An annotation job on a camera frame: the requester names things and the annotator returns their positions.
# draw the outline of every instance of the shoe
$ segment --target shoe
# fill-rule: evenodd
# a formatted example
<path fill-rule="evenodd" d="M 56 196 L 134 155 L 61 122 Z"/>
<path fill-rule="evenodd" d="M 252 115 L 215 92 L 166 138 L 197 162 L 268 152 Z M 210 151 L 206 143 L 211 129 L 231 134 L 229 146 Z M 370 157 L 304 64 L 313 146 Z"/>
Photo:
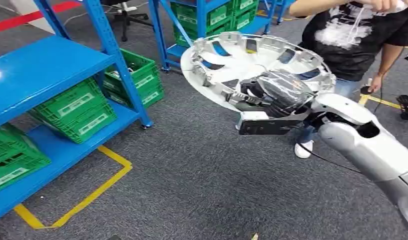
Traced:
<path fill-rule="evenodd" d="M 309 141 L 306 143 L 302 143 L 302 145 L 310 150 L 313 151 L 313 143 L 314 141 Z M 305 150 L 304 148 L 302 148 L 299 144 L 295 144 L 295 149 L 294 149 L 295 155 L 297 157 L 299 157 L 300 159 L 307 159 L 310 157 L 311 153 L 309 153 L 307 150 Z"/>

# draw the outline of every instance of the cable on floor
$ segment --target cable on floor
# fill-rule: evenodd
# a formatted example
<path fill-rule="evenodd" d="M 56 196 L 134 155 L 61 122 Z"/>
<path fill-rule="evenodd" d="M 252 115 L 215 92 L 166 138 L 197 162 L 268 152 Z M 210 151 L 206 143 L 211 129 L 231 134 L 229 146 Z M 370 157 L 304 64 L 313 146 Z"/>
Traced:
<path fill-rule="evenodd" d="M 16 14 L 19 14 L 18 11 L 14 10 L 14 9 L 12 9 L 12 8 L 9 8 L 9 7 L 7 7 L 7 6 L 4 6 L 4 5 L 2 5 L 2 4 L 0 4 L 0 8 L 5 9 L 5 10 L 8 10 L 8 11 L 13 12 L 13 13 L 16 13 Z"/>
<path fill-rule="evenodd" d="M 310 151 L 308 148 L 304 147 L 304 145 L 301 144 L 301 143 L 298 143 L 298 145 L 300 145 L 300 147 L 302 147 L 304 150 L 306 150 L 307 152 L 309 152 L 311 155 L 314 155 L 314 156 L 320 158 L 321 160 L 323 160 L 323 161 L 325 161 L 325 162 L 328 162 L 328 163 L 333 164 L 333 165 L 335 165 L 335 166 L 337 166 L 337 167 L 346 169 L 346 170 L 348 170 L 348 171 L 352 171 L 352 172 L 355 172 L 355 173 L 358 173 L 358 174 L 363 175 L 363 174 L 362 174 L 360 171 L 358 171 L 358 170 L 355 170 L 355 169 L 352 169 L 352 168 L 350 168 L 350 167 L 343 166 L 343 165 L 341 165 L 341 164 L 339 164 L 339 163 L 336 163 L 336 162 L 334 162 L 334 161 L 330 161 L 330 160 L 325 159 L 324 157 L 322 157 L 322 156 L 320 156 L 320 155 L 314 153 L 313 151 Z"/>
<path fill-rule="evenodd" d="M 144 3 L 142 3 L 142 4 L 139 4 L 139 5 L 133 6 L 133 7 L 135 7 L 135 8 L 140 8 L 141 6 L 146 5 L 146 4 L 148 4 L 148 2 L 144 2 Z M 111 11 L 112 9 L 120 9 L 120 10 L 122 10 L 122 8 L 119 7 L 119 6 L 113 6 L 113 5 L 110 6 L 110 5 L 104 5 L 104 4 L 103 4 L 102 6 L 108 7 L 108 9 L 104 12 L 104 13 L 106 13 L 106 14 L 119 14 L 119 13 L 120 13 L 120 12 L 118 12 L 118 11 Z M 64 22 L 63 25 L 65 26 L 65 25 L 68 24 L 69 21 L 71 21 L 71 20 L 73 20 L 73 19 L 76 19 L 76 18 L 79 18 L 79 17 L 82 17 L 82 16 L 84 16 L 84 15 L 87 15 L 87 12 L 82 13 L 82 14 L 77 15 L 77 16 L 72 16 L 72 17 L 70 17 L 69 19 L 67 19 L 67 20 Z"/>

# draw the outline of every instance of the yellow floor tape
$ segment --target yellow floor tape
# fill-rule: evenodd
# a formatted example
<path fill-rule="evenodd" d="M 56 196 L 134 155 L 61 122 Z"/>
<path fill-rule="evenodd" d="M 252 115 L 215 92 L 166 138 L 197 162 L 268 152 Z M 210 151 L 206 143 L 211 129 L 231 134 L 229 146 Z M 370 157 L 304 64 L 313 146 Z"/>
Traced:
<path fill-rule="evenodd" d="M 118 171 L 114 176 L 112 176 L 108 181 L 102 184 L 98 189 L 96 189 L 92 194 L 90 194 L 83 201 L 77 204 L 68 213 L 66 213 L 62 218 L 56 221 L 54 224 L 52 224 L 51 226 L 44 226 L 43 223 L 40 222 L 40 220 L 38 220 L 36 216 L 34 216 L 22 203 L 15 206 L 14 208 L 15 212 L 18 213 L 18 215 L 34 229 L 51 229 L 62 227 L 65 223 L 68 222 L 68 220 L 72 216 L 83 210 L 87 205 L 93 202 L 97 197 L 99 197 L 110 186 L 112 186 L 115 182 L 120 180 L 128 171 L 130 171 L 133 168 L 131 162 L 126 160 L 124 157 L 116 154 L 115 152 L 111 151 L 109 148 L 102 145 L 98 147 L 98 150 L 107 155 L 108 157 L 112 158 L 119 164 L 121 164 L 123 168 L 120 171 Z"/>
<path fill-rule="evenodd" d="M 390 106 L 390 107 L 393 107 L 393 108 L 396 108 L 396 109 L 401 109 L 400 105 L 398 105 L 398 104 L 395 104 L 395 103 L 392 103 L 392 102 L 389 102 L 389 101 L 385 101 L 385 100 L 381 100 L 381 99 L 379 99 L 377 97 L 374 97 L 374 96 L 363 95 L 363 94 L 361 94 L 360 96 L 361 96 L 361 98 L 360 98 L 360 101 L 358 101 L 358 103 L 359 104 L 363 103 L 362 104 L 363 106 L 366 104 L 367 100 L 372 100 L 372 101 L 375 101 L 377 103 L 380 102 L 381 104 L 384 104 L 384 105 L 387 105 L 387 106 Z"/>

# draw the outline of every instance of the green plastic crate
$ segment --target green plastic crate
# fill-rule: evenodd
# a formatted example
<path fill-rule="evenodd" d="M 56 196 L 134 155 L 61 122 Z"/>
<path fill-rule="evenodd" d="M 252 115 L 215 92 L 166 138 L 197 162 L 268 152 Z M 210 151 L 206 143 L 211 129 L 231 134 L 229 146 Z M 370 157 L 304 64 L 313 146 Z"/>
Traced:
<path fill-rule="evenodd" d="M 45 125 L 51 129 L 62 133 L 67 136 L 73 142 L 81 144 L 89 139 L 93 134 L 112 123 L 117 116 L 114 113 L 112 107 L 105 103 L 101 107 L 97 107 L 79 118 L 75 119 L 69 125 L 55 126 L 46 120 L 37 116 L 34 112 L 30 113 L 32 116 L 40 119 Z"/>
<path fill-rule="evenodd" d="M 133 82 L 137 83 L 144 77 L 146 77 L 150 72 L 154 72 L 156 69 L 155 61 L 140 56 L 133 52 L 127 51 L 120 48 L 121 54 L 123 55 L 126 65 L 133 72 L 130 75 L 133 78 Z M 110 66 L 105 70 L 105 75 L 109 78 L 115 78 L 121 80 L 118 72 L 115 70 L 114 66 Z"/>
<path fill-rule="evenodd" d="M 256 15 L 256 9 L 249 10 L 242 15 L 235 17 L 233 20 L 233 28 L 235 31 L 239 31 L 241 28 L 249 25 L 254 20 Z"/>
<path fill-rule="evenodd" d="M 230 1 L 208 13 L 206 32 L 223 25 L 224 20 L 232 16 L 234 2 Z M 171 9 L 184 28 L 197 30 L 196 7 L 172 2 Z"/>
<path fill-rule="evenodd" d="M 0 161 L 21 151 L 40 151 L 21 130 L 9 123 L 0 126 Z"/>
<path fill-rule="evenodd" d="M 206 35 L 211 36 L 211 35 L 220 34 L 222 32 L 230 31 L 231 26 L 232 26 L 232 21 L 231 19 L 227 19 L 227 20 L 228 21 L 226 21 L 226 24 L 216 28 L 214 31 L 208 32 Z M 196 31 L 188 30 L 188 29 L 185 29 L 185 31 L 192 41 L 198 38 L 198 33 Z M 179 30 L 176 27 L 174 27 L 174 39 L 176 40 L 176 44 L 183 46 L 183 47 L 187 47 L 187 48 L 189 47 L 188 42 L 185 40 L 183 35 L 179 32 Z"/>
<path fill-rule="evenodd" d="M 51 161 L 41 153 L 24 151 L 0 161 L 0 190 L 43 168 Z"/>
<path fill-rule="evenodd" d="M 109 98 L 118 102 L 119 104 L 125 105 L 127 107 L 132 107 L 131 102 L 124 96 L 118 95 L 115 92 L 107 91 Z M 143 93 L 140 95 L 140 99 L 142 100 L 142 104 L 144 107 L 149 107 L 150 105 L 156 103 L 157 101 L 161 100 L 164 97 L 164 91 L 162 86 L 156 85 L 152 89 L 149 89 L 148 92 Z"/>
<path fill-rule="evenodd" d="M 249 10 L 257 12 L 259 0 L 237 0 L 234 7 L 234 16 L 239 16 Z"/>
<path fill-rule="evenodd" d="M 69 88 L 33 108 L 41 118 L 56 125 L 68 125 L 84 113 L 106 103 L 105 97 L 93 78 Z"/>
<path fill-rule="evenodd" d="M 152 71 L 148 71 L 147 73 L 142 74 L 139 79 L 137 79 L 135 87 L 140 94 L 147 92 L 148 88 L 151 88 L 154 85 L 158 85 L 160 83 L 161 81 L 158 75 L 158 70 L 156 68 L 153 68 Z M 103 86 L 104 88 L 121 96 L 127 96 L 121 80 L 115 77 L 107 77 L 106 79 L 104 79 Z"/>

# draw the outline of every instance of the person's hand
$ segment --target person's hand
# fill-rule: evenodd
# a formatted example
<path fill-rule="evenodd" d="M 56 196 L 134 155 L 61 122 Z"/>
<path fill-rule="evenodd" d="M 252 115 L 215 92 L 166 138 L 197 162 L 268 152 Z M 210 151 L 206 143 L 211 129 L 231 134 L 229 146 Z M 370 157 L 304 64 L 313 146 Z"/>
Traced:
<path fill-rule="evenodd" d="M 375 77 L 373 77 L 372 83 L 368 89 L 369 93 L 375 93 L 380 89 L 384 76 L 385 75 L 377 74 Z"/>
<path fill-rule="evenodd" d="M 399 0 L 357 0 L 361 4 L 369 4 L 373 6 L 376 12 L 394 11 L 397 8 Z M 402 0 L 408 6 L 408 0 Z"/>

